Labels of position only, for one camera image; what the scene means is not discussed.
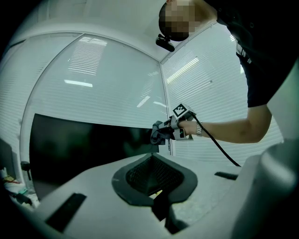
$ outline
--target wristwatch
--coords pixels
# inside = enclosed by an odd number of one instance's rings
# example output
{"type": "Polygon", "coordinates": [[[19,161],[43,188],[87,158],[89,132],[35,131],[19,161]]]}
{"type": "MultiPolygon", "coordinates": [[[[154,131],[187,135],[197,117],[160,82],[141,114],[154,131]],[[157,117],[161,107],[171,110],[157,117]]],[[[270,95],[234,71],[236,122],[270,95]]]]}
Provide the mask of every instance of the wristwatch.
{"type": "Polygon", "coordinates": [[[197,126],[196,126],[196,135],[198,137],[202,136],[202,128],[200,127],[200,125],[198,123],[197,123],[197,126]]]}

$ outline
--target watch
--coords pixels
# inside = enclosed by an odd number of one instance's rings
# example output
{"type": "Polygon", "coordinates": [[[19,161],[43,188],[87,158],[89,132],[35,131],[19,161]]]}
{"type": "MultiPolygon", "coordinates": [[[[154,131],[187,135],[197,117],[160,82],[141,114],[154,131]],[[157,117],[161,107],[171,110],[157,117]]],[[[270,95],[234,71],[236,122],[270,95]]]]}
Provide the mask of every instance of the watch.
{"type": "Polygon", "coordinates": [[[202,136],[202,128],[200,127],[200,125],[198,123],[196,125],[196,135],[199,137],[202,136]]]}

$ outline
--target person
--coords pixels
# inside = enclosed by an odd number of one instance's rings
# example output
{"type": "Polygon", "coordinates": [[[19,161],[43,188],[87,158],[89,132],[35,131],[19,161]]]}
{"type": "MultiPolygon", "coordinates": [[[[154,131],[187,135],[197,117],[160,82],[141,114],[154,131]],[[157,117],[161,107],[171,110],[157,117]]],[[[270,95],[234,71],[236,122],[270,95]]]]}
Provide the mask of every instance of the person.
{"type": "MultiPolygon", "coordinates": [[[[292,10],[286,2],[257,0],[167,0],[161,8],[159,27],[171,40],[185,40],[210,21],[225,25],[236,39],[236,55],[248,85],[248,113],[246,118],[230,122],[203,122],[215,139],[257,143],[267,133],[272,118],[267,103],[298,56],[296,13],[292,10]]],[[[187,135],[209,137],[195,121],[182,121],[179,126],[187,135]]]]}

